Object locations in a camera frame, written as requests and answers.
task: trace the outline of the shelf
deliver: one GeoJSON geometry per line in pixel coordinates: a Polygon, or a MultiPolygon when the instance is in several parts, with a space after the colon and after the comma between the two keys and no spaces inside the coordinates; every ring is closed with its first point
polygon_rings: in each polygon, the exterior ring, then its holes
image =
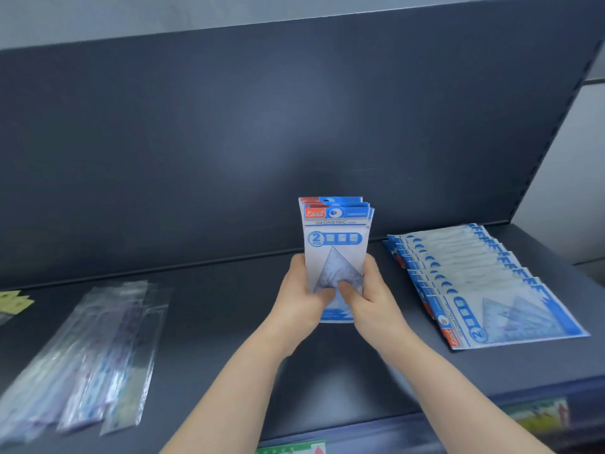
{"type": "MultiPolygon", "coordinates": [[[[514,225],[490,233],[539,276],[590,338],[452,352],[420,304],[407,274],[382,244],[369,247],[418,335],[480,390],[509,403],[542,398],[550,386],[605,376],[605,290],[514,225]]],[[[99,426],[69,436],[48,430],[11,453],[158,452],[231,354],[268,314],[290,256],[248,259],[140,276],[174,288],[139,427],[99,438],[99,426]]],[[[84,293],[104,282],[29,290],[35,304],[0,329],[0,389],[26,366],[84,293]]],[[[353,325],[322,324],[280,368],[262,439],[419,412],[353,325]]]]}

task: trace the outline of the clear plastic packaging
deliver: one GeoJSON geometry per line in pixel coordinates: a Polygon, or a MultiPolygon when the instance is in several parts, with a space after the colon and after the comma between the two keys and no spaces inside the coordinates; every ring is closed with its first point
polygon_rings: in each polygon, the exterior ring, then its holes
{"type": "Polygon", "coordinates": [[[171,293],[170,289],[158,290],[155,299],[143,306],[124,379],[117,400],[106,415],[101,435],[137,426],[141,421],[171,293]]]}
{"type": "MultiPolygon", "coordinates": [[[[132,329],[128,323],[138,321],[146,292],[147,284],[137,282],[107,289],[110,301],[103,305],[103,312],[88,333],[87,350],[59,420],[58,432],[69,432],[103,419],[113,374],[120,372],[116,366],[123,368],[126,361],[118,354],[125,339],[120,329],[132,329]]],[[[131,349],[131,343],[125,349],[131,349]]]]}
{"type": "Polygon", "coordinates": [[[123,380],[146,281],[94,288],[0,398],[0,445],[102,420],[123,380]]]}

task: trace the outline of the white package card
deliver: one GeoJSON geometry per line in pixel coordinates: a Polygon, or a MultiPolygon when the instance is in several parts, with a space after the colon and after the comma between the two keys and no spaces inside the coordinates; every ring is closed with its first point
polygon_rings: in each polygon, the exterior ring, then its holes
{"type": "Polygon", "coordinates": [[[298,200],[304,234],[309,289],[335,288],[322,323],[351,323],[353,315],[338,292],[344,280],[359,293],[364,287],[364,260],[374,209],[356,197],[301,197],[298,200]]]}
{"type": "Polygon", "coordinates": [[[389,236],[452,349],[589,336],[563,303],[476,224],[389,236]]]}

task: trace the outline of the ruler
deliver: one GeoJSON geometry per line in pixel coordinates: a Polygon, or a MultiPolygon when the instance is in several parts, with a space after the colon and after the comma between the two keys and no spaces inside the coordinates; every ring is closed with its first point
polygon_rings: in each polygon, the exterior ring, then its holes
{"type": "Polygon", "coordinates": [[[160,289],[152,304],[143,306],[128,367],[117,400],[105,417],[101,435],[137,426],[141,421],[171,293],[171,289],[160,289]]]}

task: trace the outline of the geometric ruler set package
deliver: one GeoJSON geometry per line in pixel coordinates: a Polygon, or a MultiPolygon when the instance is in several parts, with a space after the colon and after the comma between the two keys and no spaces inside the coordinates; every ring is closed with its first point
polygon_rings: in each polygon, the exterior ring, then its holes
{"type": "Polygon", "coordinates": [[[589,336],[482,226],[389,236],[385,246],[409,273],[452,349],[589,336]]]}
{"type": "Polygon", "coordinates": [[[364,289],[364,261],[374,209],[361,196],[300,197],[305,264],[309,289],[337,290],[322,314],[322,323],[352,323],[353,315],[340,292],[344,280],[364,289]]]}
{"type": "Polygon", "coordinates": [[[93,288],[84,295],[0,397],[0,445],[31,441],[52,424],[68,434],[115,418],[124,400],[137,399],[129,423],[103,427],[103,433],[137,425],[169,294],[139,281],[93,288]]]}

